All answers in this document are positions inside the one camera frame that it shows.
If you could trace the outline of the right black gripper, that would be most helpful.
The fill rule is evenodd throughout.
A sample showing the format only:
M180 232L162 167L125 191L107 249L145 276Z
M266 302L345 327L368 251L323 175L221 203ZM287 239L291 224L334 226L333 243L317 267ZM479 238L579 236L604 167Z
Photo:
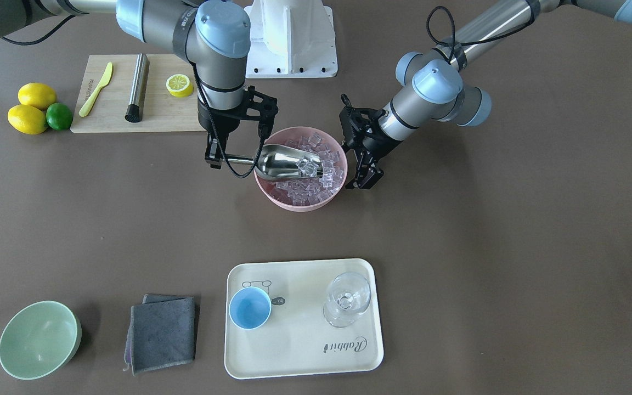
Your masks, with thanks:
M228 137L240 122L258 122L258 137L262 142L270 137L278 114L278 100L250 86L238 89L236 107L223 110L206 103L209 92L210 89L201 85L197 99L200 125L207 131L204 160L211 168L222 168Z

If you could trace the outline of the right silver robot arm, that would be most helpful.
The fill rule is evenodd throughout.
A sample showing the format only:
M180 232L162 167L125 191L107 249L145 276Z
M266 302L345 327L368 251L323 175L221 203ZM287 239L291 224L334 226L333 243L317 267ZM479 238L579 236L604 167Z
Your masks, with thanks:
M50 16L113 13L120 28L142 42L170 50L191 65L198 88L200 125L208 132L206 162L213 168L256 168L278 112L273 97L246 87L251 23L231 1L0 1L0 38ZM254 157L226 153L241 121L257 122Z

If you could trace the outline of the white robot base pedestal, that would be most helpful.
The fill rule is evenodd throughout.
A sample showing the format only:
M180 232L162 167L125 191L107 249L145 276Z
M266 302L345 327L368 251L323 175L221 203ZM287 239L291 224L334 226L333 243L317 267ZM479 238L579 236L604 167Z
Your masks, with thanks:
M330 78L338 73L333 11L321 1L255 1L246 78Z

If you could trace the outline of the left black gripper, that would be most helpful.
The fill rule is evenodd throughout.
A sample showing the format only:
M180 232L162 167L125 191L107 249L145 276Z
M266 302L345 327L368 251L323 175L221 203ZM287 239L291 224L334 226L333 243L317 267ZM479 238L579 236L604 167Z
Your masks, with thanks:
M376 163L401 144L399 140L389 137L380 125L386 110L356 108L344 93L341 94L341 100L344 106L339 114L339 120L343 130L344 151L353 150ZM353 178L345 185L347 190L369 190L384 175L384 171L378 165L358 164L353 172Z

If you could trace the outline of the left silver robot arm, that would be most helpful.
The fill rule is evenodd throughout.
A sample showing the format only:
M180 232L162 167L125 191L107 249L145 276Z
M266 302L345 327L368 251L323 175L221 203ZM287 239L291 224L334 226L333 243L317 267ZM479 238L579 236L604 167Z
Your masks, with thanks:
M354 151L357 165L346 189L369 189L381 177L379 160L427 120L475 127L492 109L489 93L463 83L461 71L498 42L529 27L542 13L565 1L500 1L451 35L434 38L427 53L404 54L396 67L402 89L381 109L356 108L341 95L342 147Z

